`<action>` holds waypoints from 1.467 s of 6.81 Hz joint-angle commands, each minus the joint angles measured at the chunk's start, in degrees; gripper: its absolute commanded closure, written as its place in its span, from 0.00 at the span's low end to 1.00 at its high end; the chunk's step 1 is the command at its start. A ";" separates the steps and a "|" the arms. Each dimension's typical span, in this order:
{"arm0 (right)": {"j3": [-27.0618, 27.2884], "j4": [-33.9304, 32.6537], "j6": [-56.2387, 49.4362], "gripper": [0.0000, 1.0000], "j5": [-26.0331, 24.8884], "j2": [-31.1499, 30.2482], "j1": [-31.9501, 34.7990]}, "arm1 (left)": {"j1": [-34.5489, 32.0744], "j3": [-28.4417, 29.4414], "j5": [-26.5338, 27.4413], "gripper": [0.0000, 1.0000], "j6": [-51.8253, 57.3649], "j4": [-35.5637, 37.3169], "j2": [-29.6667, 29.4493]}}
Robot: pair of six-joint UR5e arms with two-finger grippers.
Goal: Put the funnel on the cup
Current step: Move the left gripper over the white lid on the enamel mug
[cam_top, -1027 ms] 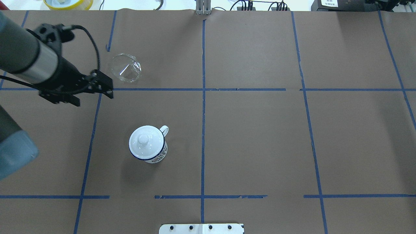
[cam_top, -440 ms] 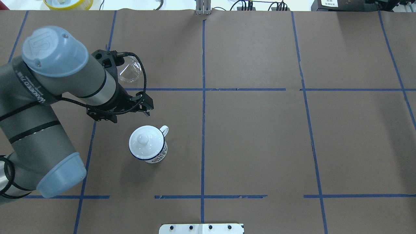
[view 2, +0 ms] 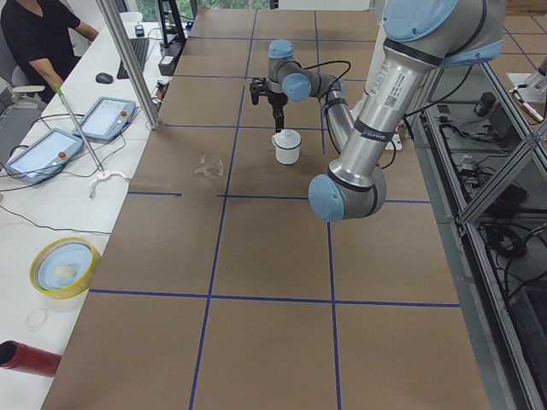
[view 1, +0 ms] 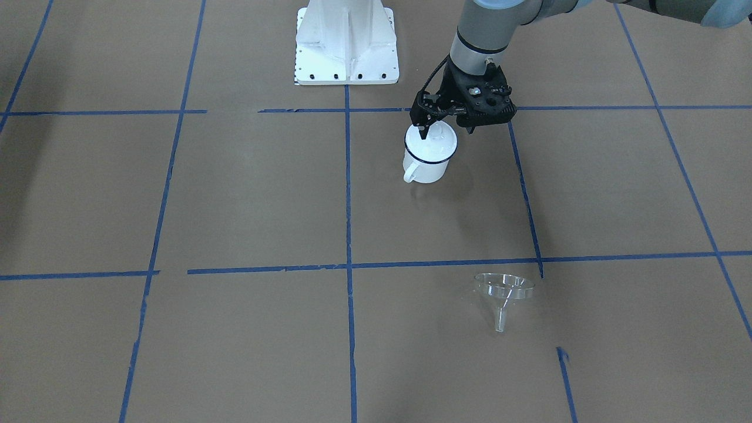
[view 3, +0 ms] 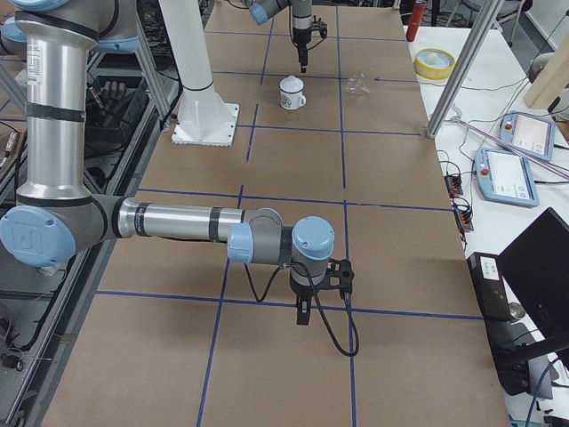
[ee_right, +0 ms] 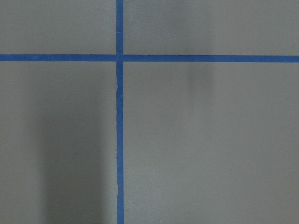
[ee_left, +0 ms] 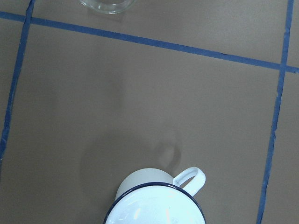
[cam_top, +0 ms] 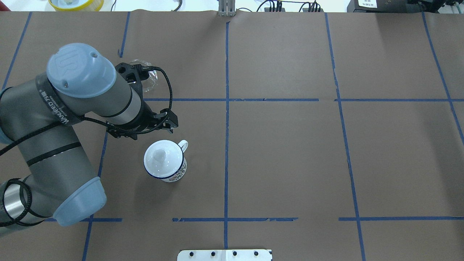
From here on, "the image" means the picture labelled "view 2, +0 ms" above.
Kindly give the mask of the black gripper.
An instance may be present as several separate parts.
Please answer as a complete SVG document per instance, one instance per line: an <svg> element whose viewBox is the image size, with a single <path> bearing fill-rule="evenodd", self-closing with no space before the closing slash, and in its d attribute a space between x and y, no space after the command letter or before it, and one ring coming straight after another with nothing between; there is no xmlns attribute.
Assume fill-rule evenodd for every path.
<svg viewBox="0 0 547 410"><path fill-rule="evenodd" d="M284 113L282 110L287 104L287 95L283 92L281 85L271 79L266 79L265 92L273 109L275 131L280 132L284 129Z"/></svg>

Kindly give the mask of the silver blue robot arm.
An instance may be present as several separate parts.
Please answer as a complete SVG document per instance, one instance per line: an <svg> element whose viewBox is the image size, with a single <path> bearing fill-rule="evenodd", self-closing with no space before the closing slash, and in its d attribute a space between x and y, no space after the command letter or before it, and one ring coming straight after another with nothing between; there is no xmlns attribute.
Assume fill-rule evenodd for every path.
<svg viewBox="0 0 547 410"><path fill-rule="evenodd" d="M268 76L259 81L258 94L268 99L273 111L276 132L285 128L284 106L309 97L318 100L333 146L342 151L356 120L344 98L344 82L333 74L318 73L302 67L294 59L293 44L277 39L268 47Z"/></svg>
<svg viewBox="0 0 547 410"><path fill-rule="evenodd" d="M386 2L385 59L340 157L309 184L309 204L320 219L360 219L382 207L385 179L378 161L424 76L495 58L505 15L504 1Z"/></svg>

